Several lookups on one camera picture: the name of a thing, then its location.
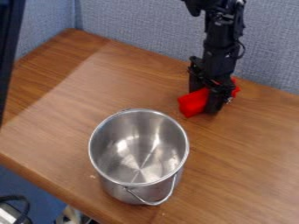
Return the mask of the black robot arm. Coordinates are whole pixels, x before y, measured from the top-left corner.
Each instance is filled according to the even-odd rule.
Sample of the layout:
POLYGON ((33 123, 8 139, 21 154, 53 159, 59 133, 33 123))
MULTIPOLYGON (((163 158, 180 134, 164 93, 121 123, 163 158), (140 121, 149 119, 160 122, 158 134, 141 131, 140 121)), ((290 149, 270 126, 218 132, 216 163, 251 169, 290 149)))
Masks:
POLYGON ((216 114, 236 97, 239 87, 231 75, 246 47, 243 36, 247 0, 182 0, 188 12, 204 15, 203 55, 191 56, 190 93, 178 99, 186 117, 216 114))

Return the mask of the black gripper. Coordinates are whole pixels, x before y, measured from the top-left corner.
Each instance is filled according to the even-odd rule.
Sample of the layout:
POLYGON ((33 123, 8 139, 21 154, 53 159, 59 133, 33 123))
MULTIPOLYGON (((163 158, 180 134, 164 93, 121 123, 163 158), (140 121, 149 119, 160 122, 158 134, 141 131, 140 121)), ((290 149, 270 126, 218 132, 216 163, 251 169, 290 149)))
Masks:
MULTIPOLYGON (((195 92, 208 86, 207 83, 218 81, 228 84, 231 75, 235 71, 236 62, 239 59, 239 48, 211 50, 203 52, 203 58, 196 56, 190 57, 190 92, 195 92)), ((223 105, 231 102, 234 96, 232 91, 236 89, 235 85, 219 85, 210 89, 208 100, 204 107, 204 112, 216 114, 223 105)))

